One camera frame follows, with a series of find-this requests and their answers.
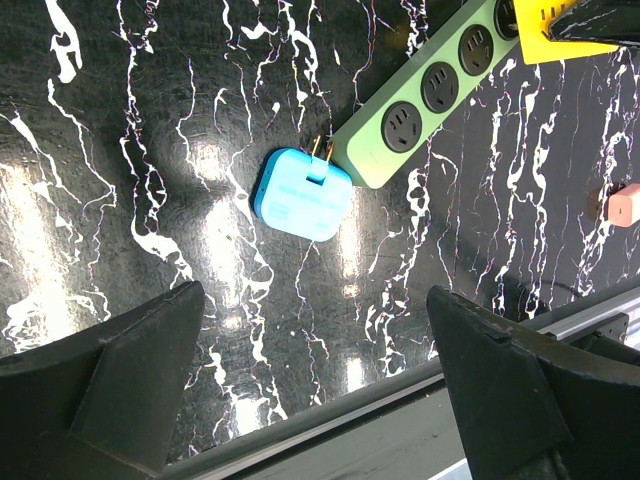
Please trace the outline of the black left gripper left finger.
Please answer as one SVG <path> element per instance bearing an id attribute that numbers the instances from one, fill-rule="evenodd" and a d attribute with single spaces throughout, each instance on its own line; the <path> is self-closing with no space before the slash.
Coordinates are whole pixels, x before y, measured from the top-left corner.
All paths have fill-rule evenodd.
<path id="1" fill-rule="evenodd" d="M 204 316 L 197 281 L 1 360 L 4 479 L 153 479 Z"/>

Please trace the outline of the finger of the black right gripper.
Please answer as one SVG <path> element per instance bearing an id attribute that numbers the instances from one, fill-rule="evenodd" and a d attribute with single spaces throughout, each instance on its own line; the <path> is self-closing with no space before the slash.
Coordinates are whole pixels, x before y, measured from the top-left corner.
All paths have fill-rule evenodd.
<path id="1" fill-rule="evenodd" d="M 552 41 L 639 47 L 639 0 L 578 1 L 553 20 Z"/>

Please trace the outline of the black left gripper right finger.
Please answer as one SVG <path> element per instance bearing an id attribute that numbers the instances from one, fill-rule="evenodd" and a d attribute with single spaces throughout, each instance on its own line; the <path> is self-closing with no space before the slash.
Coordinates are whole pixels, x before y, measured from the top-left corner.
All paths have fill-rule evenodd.
<path id="1" fill-rule="evenodd" d="M 473 478 L 638 478 L 637 350 L 563 342 L 439 286 L 426 305 Z"/>

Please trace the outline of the green power strip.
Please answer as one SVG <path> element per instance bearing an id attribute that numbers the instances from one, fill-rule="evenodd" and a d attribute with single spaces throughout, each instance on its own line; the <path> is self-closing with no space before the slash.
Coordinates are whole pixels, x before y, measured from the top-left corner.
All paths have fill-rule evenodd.
<path id="1" fill-rule="evenodd" d="M 468 1 L 331 137 L 354 185 L 379 189 L 517 44 L 513 1 Z"/>

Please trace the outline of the light blue plug adapter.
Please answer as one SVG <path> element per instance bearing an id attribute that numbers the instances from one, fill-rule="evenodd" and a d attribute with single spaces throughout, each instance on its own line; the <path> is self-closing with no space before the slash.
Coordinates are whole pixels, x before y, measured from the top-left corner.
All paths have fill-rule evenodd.
<path id="1" fill-rule="evenodd" d="M 350 176 L 331 163 L 333 145 L 317 155 L 323 137 L 309 151 L 278 148 L 264 161 L 252 206 L 267 226 L 313 242 L 325 242 L 339 230 L 350 205 Z"/>

